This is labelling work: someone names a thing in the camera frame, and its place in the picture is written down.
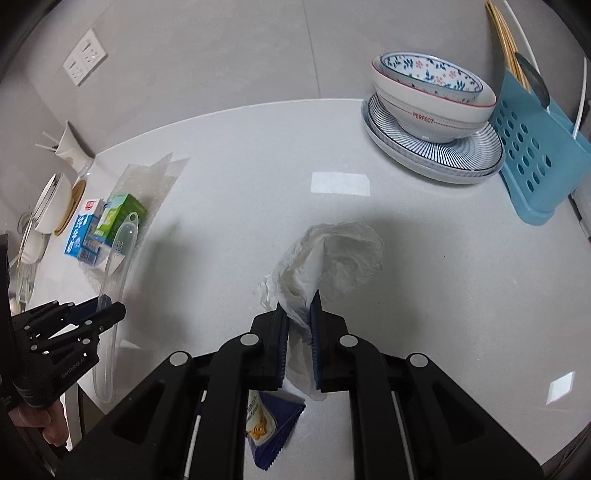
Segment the person left hand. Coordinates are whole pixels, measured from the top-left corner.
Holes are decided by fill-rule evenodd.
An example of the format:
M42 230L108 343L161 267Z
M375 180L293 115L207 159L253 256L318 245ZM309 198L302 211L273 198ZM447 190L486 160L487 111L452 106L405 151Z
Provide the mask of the person left hand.
M11 410L9 416L16 427L40 429L48 444L57 447L66 444L69 431L60 400L56 400L44 409L35 409L22 404Z

